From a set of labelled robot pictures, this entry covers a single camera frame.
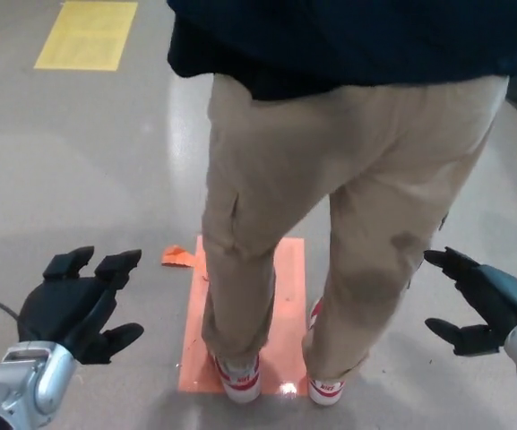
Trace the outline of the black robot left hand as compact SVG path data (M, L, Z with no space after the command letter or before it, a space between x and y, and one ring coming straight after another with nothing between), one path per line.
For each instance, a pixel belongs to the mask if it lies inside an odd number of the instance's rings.
M82 365L107 365L144 333L137 322L105 330L116 294L142 258L140 249L106 256L90 277L80 270L94 254L84 246L53 257L43 281L25 299L17 327L21 341L50 341L66 348Z

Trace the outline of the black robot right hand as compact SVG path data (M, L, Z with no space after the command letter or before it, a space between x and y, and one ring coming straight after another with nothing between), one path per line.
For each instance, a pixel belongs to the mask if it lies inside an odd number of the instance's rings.
M457 356L497 353L517 326L517 278L450 247L443 251L427 250L424 259L455 281L455 288L485 321L458 327L445 320L428 318L425 320L427 328L453 345Z

